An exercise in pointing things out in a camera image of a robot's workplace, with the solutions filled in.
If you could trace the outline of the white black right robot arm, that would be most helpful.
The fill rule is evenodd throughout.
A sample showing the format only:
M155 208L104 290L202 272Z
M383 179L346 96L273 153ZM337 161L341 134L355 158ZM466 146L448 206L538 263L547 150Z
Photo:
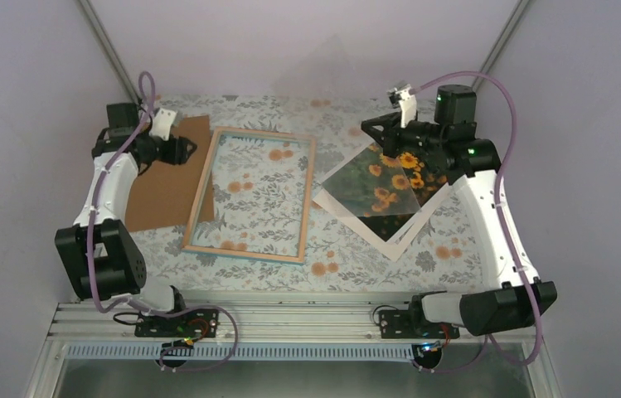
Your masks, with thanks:
M553 282L541 280L522 246L507 208L501 159L488 139L477 138L477 96L466 85L441 85L434 119L418 119L408 84L388 92L394 113L361 122L361 129L388 156L405 150L447 178L478 239L485 290L435 292L413 298L407 324L428 337L439 324L466 328L474 336L536 326L556 301Z

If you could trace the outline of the brown cardboard backing board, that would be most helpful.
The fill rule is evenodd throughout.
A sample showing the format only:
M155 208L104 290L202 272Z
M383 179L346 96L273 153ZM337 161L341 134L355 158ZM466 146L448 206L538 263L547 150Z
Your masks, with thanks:
M173 134L190 139L197 150L183 165L155 162L134 180L124 218L131 233L184 226L191 215L211 144L210 118L207 115L185 118L173 129Z

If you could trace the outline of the white mat board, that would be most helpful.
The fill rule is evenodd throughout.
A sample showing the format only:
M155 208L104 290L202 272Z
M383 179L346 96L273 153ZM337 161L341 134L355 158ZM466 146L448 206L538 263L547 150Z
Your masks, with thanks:
M317 195L314 197L314 201L319 204L323 210L330 213L337 221L339 221L339 223L343 224L343 226L348 228L355 235L360 236L361 239L371 248L377 250L389 260L398 260L407 250L412 240L417 237L420 230L424 226L426 226L428 219L437 210L440 202L447 197L449 193L449 187L446 184L436 195L434 199L435 203L428 204L425 210L418 212L418 215L416 216L416 221L409 225L407 232L405 232L403 236L399 237L399 239L393 243L386 243L373 235L367 227L361 226L358 221L349 221L348 219L342 219L342 215L348 214L347 210L336 200L330 197L329 194L322 188L322 182L324 178L326 178L331 171L335 170L336 167L343 164L348 159L349 158L346 158L332 165L326 172L323 172L320 175L320 188Z

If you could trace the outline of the sunflower photo print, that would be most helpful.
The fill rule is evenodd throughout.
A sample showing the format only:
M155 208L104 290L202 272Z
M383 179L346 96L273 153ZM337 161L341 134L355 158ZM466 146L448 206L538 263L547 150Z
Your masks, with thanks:
M443 173L431 172L412 152L389 158L371 143L331 171L322 188L347 210L342 219L358 221L380 240L393 243L419 211L435 203L446 184Z

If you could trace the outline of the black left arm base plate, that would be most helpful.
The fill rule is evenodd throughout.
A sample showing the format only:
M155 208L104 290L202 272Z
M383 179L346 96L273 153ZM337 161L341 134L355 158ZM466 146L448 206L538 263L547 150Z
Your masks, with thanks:
M200 338L215 337L220 312L204 308L176 318L140 316L135 324L135 337Z

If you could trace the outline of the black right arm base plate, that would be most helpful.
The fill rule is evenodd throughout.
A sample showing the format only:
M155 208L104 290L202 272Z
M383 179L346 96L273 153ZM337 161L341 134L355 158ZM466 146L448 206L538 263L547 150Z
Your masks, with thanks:
M448 323L413 318L408 310L382 309L377 319L383 339L458 339L460 331Z

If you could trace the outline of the teal wooden picture frame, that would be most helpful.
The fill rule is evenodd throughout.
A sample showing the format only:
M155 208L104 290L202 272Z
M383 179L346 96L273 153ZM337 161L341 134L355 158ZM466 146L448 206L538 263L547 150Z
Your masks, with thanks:
M182 250L303 263L315 152L310 135L217 127Z

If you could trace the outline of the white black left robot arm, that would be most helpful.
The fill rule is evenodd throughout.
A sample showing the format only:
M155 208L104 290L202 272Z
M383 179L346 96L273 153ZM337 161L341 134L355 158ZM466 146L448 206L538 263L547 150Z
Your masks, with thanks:
M149 281L145 259L125 226L135 180L154 163L188 162L196 145L172 134L177 112L135 103L110 104L108 126L91 150L94 175L72 226L55 234L55 246L71 287L101 313L128 305L170 336L183 333L189 312L172 285Z

